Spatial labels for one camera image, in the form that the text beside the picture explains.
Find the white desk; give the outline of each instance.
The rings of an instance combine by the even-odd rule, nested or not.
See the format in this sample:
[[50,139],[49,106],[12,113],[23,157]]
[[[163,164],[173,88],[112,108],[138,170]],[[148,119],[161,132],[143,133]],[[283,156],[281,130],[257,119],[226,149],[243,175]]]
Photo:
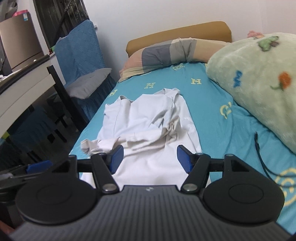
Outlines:
[[49,56],[45,55],[0,82],[0,137],[35,100],[52,86],[55,87],[66,109],[70,112],[77,128],[82,131],[86,126],[51,65]]

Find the yellow headboard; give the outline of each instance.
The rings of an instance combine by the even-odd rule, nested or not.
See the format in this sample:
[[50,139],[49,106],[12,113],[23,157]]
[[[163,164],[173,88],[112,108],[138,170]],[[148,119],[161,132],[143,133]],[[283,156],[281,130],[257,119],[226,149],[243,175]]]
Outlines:
[[131,40],[126,46],[126,52],[130,57],[139,49],[177,38],[195,38],[232,42],[231,31],[227,24],[222,21],[217,21],[171,29]]

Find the green blanket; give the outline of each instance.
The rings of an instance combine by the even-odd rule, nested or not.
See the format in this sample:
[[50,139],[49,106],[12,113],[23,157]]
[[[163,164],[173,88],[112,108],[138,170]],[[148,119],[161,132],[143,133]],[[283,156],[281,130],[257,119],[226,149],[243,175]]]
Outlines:
[[211,57],[207,75],[296,153],[296,35],[231,43]]

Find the logo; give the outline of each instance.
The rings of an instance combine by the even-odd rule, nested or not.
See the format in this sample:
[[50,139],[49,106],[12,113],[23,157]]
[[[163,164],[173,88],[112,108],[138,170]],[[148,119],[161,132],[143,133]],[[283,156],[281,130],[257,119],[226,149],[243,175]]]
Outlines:
[[191,80],[192,80],[192,82],[191,82],[192,85],[195,85],[195,84],[201,85],[202,84],[201,79],[191,79]]
[[[283,172],[280,173],[281,175],[295,175],[296,174],[296,168],[289,168]],[[280,177],[277,176],[274,180],[277,184],[281,184],[283,186],[291,186],[295,184],[295,178],[291,177]],[[284,207],[291,205],[293,202],[296,201],[296,190],[294,187],[280,187],[281,190],[284,193],[285,196],[285,204]]]
[[242,77],[242,72],[237,70],[236,76],[233,78],[233,81],[234,81],[233,88],[239,87],[241,85],[241,80],[240,80],[241,77]]
[[108,97],[110,97],[110,96],[112,96],[112,95],[115,95],[116,91],[117,91],[117,90],[114,90],[114,92],[111,92],[111,93],[109,94]]
[[227,116],[231,113],[231,102],[228,102],[228,105],[222,105],[220,107],[220,113],[227,119]]
[[181,63],[181,64],[179,64],[179,65],[177,65],[177,66],[174,66],[172,69],[174,69],[174,70],[179,70],[179,69],[181,69],[181,68],[185,68],[185,66]]
[[154,84],[155,84],[155,82],[154,83],[147,83],[146,87],[144,89],[153,88]]
[[153,190],[154,190],[153,187],[148,187],[148,188],[146,188],[146,191],[148,191],[148,192],[152,192]]

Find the blue gripper pad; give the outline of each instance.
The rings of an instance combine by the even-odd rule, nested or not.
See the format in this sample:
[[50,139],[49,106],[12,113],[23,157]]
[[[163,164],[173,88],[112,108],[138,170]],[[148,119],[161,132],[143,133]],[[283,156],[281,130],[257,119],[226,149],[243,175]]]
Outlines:
[[183,145],[177,147],[177,158],[186,173],[190,173],[193,165],[190,160],[192,153]]
[[108,168],[111,174],[114,174],[117,171],[122,160],[123,160],[123,146],[118,145],[107,156],[107,163],[110,163],[108,165]]
[[28,165],[26,169],[27,174],[32,174],[32,173],[38,173],[38,172],[45,172],[48,168],[52,166],[52,162],[47,160],[47,161],[42,161],[36,164],[31,164]]

